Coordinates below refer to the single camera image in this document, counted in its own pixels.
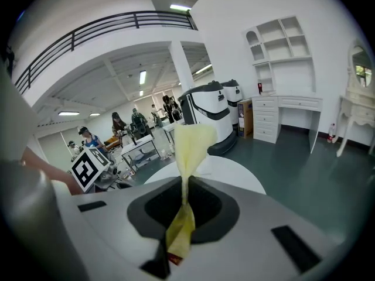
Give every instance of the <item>white vanity table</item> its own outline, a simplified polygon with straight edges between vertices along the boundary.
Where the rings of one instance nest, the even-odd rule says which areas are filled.
[[[371,74],[373,64],[367,55],[363,45],[355,40],[349,49],[349,82],[346,89],[346,95],[341,96],[341,108],[336,124],[336,136],[332,142],[335,143],[339,136],[342,115],[348,117],[345,128],[345,135],[337,151],[337,157],[340,157],[344,151],[350,129],[353,123],[358,125],[368,124],[375,127],[375,82]],[[375,145],[375,137],[372,140],[369,154],[372,153]]]
[[[308,95],[272,95],[253,97],[254,139],[276,143],[281,129],[283,108],[312,111],[309,131],[310,153],[318,136],[322,99]]]

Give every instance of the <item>mirror frame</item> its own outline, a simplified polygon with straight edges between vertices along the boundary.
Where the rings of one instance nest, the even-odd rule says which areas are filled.
[[[371,75],[371,82],[368,87],[362,87],[357,79],[357,74],[354,69],[354,63],[353,63],[353,55],[352,51],[355,47],[361,47],[363,51],[367,53],[369,56],[370,62],[371,62],[371,70],[373,74]],[[347,68],[347,72],[349,75],[349,82],[347,85],[347,93],[346,95],[349,96],[349,98],[355,98],[355,99],[360,99],[359,96],[366,96],[370,98],[375,98],[375,76],[374,76],[374,63],[373,59],[371,57],[371,54],[369,53],[369,50],[365,48],[366,46],[359,40],[356,39],[353,41],[353,43],[349,47],[349,52],[348,52],[348,61],[349,61],[349,67]]]

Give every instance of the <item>person in blue top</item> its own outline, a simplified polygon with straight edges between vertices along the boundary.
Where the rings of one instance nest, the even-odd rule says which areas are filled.
[[[78,133],[79,135],[82,135],[85,138],[84,145],[86,147],[94,146],[99,150],[100,153],[102,153],[107,159],[109,159],[108,151],[105,148],[105,145],[101,143],[100,139],[96,135],[88,131],[87,127],[82,127]]]

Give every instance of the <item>yellow cloth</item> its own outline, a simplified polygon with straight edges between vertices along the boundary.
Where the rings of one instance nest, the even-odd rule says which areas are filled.
[[[188,203],[188,180],[217,141],[216,130],[208,125],[175,127],[176,162],[182,177],[182,205],[166,231],[167,251],[185,258],[190,250],[190,236],[195,229],[194,213]]]

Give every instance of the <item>black and white marker board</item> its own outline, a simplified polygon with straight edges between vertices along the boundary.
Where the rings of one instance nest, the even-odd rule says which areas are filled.
[[[74,160],[70,171],[81,189],[86,192],[109,166],[110,162],[97,148],[84,147]]]

